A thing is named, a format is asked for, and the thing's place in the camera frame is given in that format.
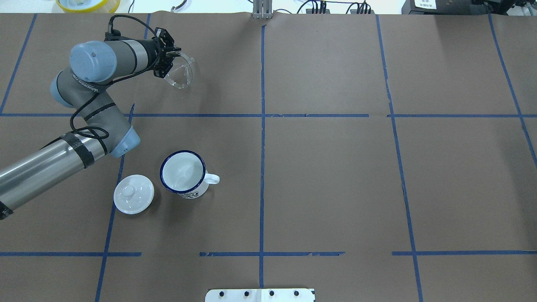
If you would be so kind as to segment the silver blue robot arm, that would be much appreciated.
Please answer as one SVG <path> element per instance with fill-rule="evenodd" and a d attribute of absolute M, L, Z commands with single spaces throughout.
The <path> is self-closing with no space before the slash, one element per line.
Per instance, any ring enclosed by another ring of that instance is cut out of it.
<path fill-rule="evenodd" d="M 102 157 L 121 157 L 138 146 L 138 134 L 107 89 L 146 71 L 165 77 L 180 51 L 159 27 L 150 39 L 131 39 L 109 25 L 104 41 L 75 45 L 69 66 L 50 85 L 55 100 L 75 110 L 71 130 L 1 170 L 1 219 Z"/>

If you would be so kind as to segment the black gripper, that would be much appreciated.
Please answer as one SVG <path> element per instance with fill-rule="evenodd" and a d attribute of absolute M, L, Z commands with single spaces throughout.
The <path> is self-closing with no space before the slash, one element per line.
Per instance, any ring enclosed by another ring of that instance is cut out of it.
<path fill-rule="evenodd" d="M 167 29 L 156 27 L 153 41 L 156 45 L 156 58 L 152 70 L 156 77 L 164 78 L 173 66 L 174 54 L 179 54 L 182 48 L 175 47 L 175 40 Z"/>

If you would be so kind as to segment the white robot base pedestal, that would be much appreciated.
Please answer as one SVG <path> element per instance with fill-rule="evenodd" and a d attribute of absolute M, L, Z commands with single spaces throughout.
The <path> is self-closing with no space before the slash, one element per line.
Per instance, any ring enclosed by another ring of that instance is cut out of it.
<path fill-rule="evenodd" d="M 307 288 L 213 289 L 206 302 L 315 302 L 315 290 Z"/>

